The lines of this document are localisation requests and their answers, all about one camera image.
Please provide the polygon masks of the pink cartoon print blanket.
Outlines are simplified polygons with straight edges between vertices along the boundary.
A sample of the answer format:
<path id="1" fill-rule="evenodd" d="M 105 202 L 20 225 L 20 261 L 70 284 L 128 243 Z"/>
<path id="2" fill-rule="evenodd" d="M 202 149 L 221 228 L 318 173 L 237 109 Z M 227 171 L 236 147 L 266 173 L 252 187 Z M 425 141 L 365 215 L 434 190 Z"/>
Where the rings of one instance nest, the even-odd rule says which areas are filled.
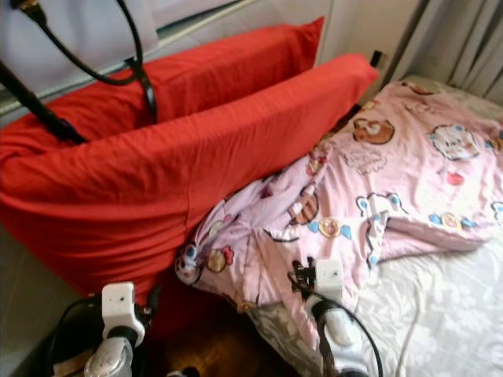
<path id="1" fill-rule="evenodd" d="M 283 305 L 316 346 L 294 262 L 340 262 L 330 297 L 354 306 L 377 263 L 473 251 L 501 229 L 503 111 L 484 115 L 449 87 L 399 80 L 308 155 L 220 201 L 174 273 L 238 309 Z"/>

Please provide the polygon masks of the brown cardboard piece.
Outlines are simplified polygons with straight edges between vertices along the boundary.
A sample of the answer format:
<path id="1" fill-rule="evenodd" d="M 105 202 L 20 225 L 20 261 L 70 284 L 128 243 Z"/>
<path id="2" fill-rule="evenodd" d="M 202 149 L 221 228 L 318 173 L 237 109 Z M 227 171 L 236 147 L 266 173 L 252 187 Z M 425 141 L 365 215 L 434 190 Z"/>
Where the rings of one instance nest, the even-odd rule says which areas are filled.
<path id="1" fill-rule="evenodd" d="M 108 377 L 116 366 L 115 357 L 85 352 L 53 366 L 53 377 Z"/>

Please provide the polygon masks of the large red cushion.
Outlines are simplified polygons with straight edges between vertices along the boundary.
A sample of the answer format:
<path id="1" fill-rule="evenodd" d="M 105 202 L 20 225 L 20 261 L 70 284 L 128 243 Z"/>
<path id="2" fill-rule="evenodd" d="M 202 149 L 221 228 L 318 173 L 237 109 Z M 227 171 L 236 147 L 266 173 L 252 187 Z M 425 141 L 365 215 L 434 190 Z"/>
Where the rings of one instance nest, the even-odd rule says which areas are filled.
<path id="1" fill-rule="evenodd" d="M 216 202 L 304 156 L 376 77 L 362 55 L 342 55 L 186 116 L 185 137 L 161 148 L 68 146 L 34 119 L 10 123 L 5 226 L 80 292 L 115 281 L 147 292 Z"/>
<path id="2" fill-rule="evenodd" d="M 161 148 L 180 137 L 181 121 L 277 85 L 315 64 L 325 24 L 265 27 L 158 58 L 143 68 L 156 98 L 151 116 L 139 83 L 94 83 L 46 104 L 90 146 Z"/>

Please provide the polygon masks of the bed with grey floral sheet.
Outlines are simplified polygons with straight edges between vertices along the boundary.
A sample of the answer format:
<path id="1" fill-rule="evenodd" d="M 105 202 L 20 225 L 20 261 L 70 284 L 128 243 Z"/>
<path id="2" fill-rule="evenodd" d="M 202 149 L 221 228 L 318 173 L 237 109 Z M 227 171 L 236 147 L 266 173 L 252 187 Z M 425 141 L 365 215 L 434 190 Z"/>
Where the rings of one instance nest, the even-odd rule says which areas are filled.
<path id="1" fill-rule="evenodd" d="M 496 115 L 503 105 L 434 79 L 468 108 Z M 402 256 L 377 263 L 354 306 L 370 331 L 384 377 L 503 377 L 503 229 L 473 251 Z M 297 334 L 281 304 L 245 309 L 267 344 L 302 375 L 328 377 L 318 344 Z"/>

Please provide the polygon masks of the black rod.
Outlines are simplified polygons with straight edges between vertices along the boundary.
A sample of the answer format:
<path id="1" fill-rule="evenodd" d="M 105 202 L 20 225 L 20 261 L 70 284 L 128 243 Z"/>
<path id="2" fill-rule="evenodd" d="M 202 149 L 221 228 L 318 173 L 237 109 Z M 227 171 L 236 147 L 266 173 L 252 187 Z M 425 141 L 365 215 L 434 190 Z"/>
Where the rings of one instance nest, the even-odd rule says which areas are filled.
<path id="1" fill-rule="evenodd" d="M 69 141 L 69 143 L 75 145 L 86 143 L 86 138 L 80 135 L 71 123 L 47 108 L 47 105 L 43 104 L 39 97 L 36 97 L 36 94 L 21 82 L 3 61 L 0 61 L 0 83 L 13 94 L 19 104 L 35 115 L 46 126 L 48 132 L 57 139 Z"/>

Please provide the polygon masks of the grey pleated curtain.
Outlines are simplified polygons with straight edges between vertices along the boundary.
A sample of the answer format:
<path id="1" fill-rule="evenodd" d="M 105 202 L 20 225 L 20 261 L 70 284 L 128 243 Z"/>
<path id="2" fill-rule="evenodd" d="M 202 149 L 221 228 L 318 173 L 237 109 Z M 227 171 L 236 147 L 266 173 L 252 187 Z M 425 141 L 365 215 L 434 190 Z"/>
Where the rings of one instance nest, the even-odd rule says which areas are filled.
<path id="1" fill-rule="evenodd" d="M 503 105 L 503 0 L 423 0 L 387 81 L 419 75 Z"/>

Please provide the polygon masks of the grey window sill rail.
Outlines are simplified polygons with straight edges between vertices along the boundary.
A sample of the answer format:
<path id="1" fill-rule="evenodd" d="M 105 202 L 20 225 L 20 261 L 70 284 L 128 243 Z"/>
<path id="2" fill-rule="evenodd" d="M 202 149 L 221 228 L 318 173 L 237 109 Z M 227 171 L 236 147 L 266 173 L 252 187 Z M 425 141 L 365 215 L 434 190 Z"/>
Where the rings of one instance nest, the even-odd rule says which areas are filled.
<path id="1" fill-rule="evenodd" d="M 297 22 L 281 0 L 123 0 L 137 26 L 144 62 L 262 27 Z M 116 0 L 39 0 L 51 31 L 101 75 L 130 73 L 135 41 Z M 0 61 L 43 103 L 94 82 L 36 22 L 2 0 Z"/>

